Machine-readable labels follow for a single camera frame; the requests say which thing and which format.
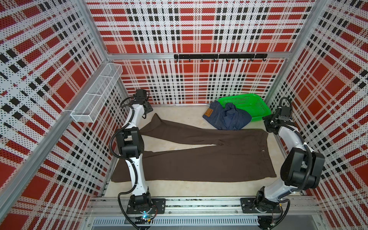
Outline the brown trousers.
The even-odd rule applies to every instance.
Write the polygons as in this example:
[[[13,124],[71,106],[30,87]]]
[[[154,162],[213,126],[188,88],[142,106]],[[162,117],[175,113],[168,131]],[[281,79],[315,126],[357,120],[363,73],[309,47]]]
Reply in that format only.
[[[143,153],[147,181],[247,182],[277,175],[262,129],[203,129],[161,119],[140,130],[144,136],[198,148]]]

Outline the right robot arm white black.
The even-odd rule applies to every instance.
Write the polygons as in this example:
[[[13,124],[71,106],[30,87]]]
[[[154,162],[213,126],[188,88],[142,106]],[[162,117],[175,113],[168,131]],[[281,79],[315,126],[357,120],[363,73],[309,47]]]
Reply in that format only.
[[[291,119],[292,109],[278,106],[276,112],[263,118],[267,132],[278,135],[289,154],[281,166],[280,177],[262,187],[254,198],[242,198],[243,213],[279,213],[280,204],[294,193],[318,186],[325,157],[314,151],[299,133]]]

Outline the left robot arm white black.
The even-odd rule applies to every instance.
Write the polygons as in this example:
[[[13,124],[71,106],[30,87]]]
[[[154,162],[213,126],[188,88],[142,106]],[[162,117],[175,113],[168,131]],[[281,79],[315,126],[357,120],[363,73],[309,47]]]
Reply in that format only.
[[[131,194],[129,207],[146,215],[152,208],[149,187],[143,170],[144,141],[138,128],[141,119],[153,111],[149,104],[149,92],[136,90],[133,96],[122,101],[120,108],[126,108],[126,122],[110,139],[109,149],[114,157],[124,160],[128,166],[132,188],[122,194]]]

